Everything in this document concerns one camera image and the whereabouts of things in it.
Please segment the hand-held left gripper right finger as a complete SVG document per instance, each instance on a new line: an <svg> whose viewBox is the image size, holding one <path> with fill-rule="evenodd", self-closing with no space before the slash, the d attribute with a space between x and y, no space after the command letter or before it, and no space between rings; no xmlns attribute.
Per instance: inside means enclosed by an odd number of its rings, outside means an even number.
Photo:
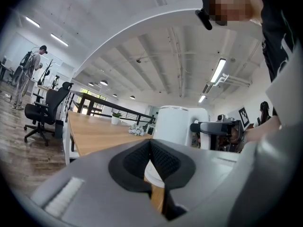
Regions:
<svg viewBox="0 0 303 227"><path fill-rule="evenodd" d="M162 214L173 220L196 207L227 177L238 153L150 140L150 183L163 188Z"/></svg>

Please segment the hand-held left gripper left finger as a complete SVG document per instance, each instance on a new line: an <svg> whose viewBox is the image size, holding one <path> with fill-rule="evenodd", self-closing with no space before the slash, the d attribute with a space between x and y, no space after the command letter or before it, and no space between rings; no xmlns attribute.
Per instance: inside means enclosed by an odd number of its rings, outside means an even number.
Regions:
<svg viewBox="0 0 303 227"><path fill-rule="evenodd" d="M130 192L112 179L110 160L139 140L80 157L52 175L31 200L65 227L158 227L167 219L146 192Z"/></svg>

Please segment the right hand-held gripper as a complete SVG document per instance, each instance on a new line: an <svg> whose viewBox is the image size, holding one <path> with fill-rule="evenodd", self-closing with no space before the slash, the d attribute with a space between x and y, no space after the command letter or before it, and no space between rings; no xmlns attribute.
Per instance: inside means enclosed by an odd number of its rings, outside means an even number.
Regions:
<svg viewBox="0 0 303 227"><path fill-rule="evenodd" d="M192 123L190 130L211 135L210 150L241 152L243 147L240 146L240 142L250 125L245 107L236 109L227 115L219 114L216 121Z"/></svg>

